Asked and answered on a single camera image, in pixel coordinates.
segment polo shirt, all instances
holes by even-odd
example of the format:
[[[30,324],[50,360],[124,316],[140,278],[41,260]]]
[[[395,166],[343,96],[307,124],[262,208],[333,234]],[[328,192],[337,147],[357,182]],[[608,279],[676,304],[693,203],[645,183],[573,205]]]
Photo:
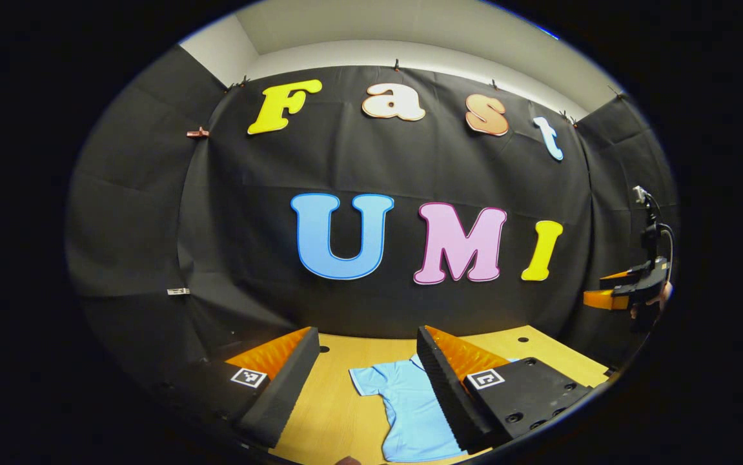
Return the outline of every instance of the polo shirt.
[[[360,395],[381,395],[389,420],[383,456],[389,462],[429,462],[466,454],[457,445],[420,358],[348,370]]]

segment blue letter u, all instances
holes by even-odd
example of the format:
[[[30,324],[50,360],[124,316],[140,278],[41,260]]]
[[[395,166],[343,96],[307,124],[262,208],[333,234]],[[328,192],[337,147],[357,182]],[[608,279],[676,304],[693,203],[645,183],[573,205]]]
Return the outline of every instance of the blue letter u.
[[[355,280],[371,274],[383,260],[385,214],[394,200],[385,195],[363,194],[351,202],[363,218],[360,253],[340,258],[331,253],[331,212],[339,198],[330,194],[300,194],[291,199],[297,212],[297,250],[300,261],[313,274],[332,280]]]

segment letter m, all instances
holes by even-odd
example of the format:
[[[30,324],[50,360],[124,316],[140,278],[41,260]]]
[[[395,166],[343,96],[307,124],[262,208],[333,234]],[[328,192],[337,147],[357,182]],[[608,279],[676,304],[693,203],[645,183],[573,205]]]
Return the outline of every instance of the letter m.
[[[501,209],[482,209],[467,236],[457,212],[448,203],[425,203],[420,207],[425,220],[423,266],[414,274],[414,282],[438,284],[445,279],[441,260],[445,256],[451,277],[459,280],[474,258],[467,276],[473,282],[488,282],[500,276],[498,253],[500,230],[506,223]]]

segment orange gripper pad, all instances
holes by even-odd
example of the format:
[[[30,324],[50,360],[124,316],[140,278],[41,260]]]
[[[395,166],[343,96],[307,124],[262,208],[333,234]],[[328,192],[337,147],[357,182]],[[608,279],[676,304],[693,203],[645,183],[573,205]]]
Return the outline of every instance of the orange gripper pad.
[[[628,276],[630,272],[629,271],[621,271],[620,273],[610,274],[609,276],[604,276],[601,279],[602,280],[609,280],[611,278],[622,278],[625,276]]]
[[[273,339],[260,346],[254,347],[249,351],[226,360],[230,365],[247,368],[248,370],[262,371],[268,373],[271,380],[276,379],[277,373],[280,372],[288,357],[297,348],[297,345],[303,340],[305,333],[309,332],[311,327],[288,333],[285,336]]]
[[[626,310],[629,297],[621,295],[613,297],[613,290],[606,291],[584,291],[584,305],[596,309]]]
[[[489,368],[501,367],[509,363],[502,356],[483,350],[471,342],[463,341],[463,339],[444,333],[435,329],[435,327],[425,326],[425,330],[434,339],[437,347],[443,351],[445,359],[451,365],[451,369],[454,370],[454,374],[457,375],[460,382],[463,382],[466,375],[489,370]]]

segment shirt sleeve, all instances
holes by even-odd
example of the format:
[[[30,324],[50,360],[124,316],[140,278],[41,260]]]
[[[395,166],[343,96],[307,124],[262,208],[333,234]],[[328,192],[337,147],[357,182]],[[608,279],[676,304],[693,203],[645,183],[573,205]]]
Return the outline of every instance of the shirt sleeve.
[[[388,386],[390,379],[390,364],[374,365],[368,368],[352,368],[348,370],[351,382],[360,395],[380,394]]]

